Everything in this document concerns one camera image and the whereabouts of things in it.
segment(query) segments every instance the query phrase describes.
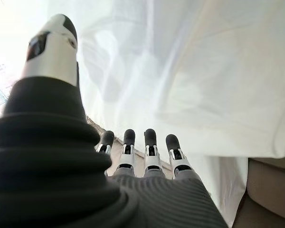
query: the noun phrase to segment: robotic hand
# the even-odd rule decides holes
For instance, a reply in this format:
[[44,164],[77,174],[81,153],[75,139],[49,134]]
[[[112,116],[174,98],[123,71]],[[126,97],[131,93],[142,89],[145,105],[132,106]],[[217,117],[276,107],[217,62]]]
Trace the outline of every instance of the robotic hand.
[[174,180],[165,178],[156,134],[145,132],[145,174],[135,177],[135,133],[127,130],[118,168],[113,132],[86,123],[77,37],[65,15],[28,46],[23,77],[0,118],[0,228],[226,227],[175,135],[166,139]]

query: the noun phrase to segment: white fabric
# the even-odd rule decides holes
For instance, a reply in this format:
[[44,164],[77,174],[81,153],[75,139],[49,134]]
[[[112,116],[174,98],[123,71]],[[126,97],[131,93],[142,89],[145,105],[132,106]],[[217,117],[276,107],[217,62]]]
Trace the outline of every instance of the white fabric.
[[177,135],[230,226],[246,157],[285,156],[285,0],[5,2],[31,31],[68,15],[86,113],[121,139],[134,129],[140,151],[153,128],[166,162]]

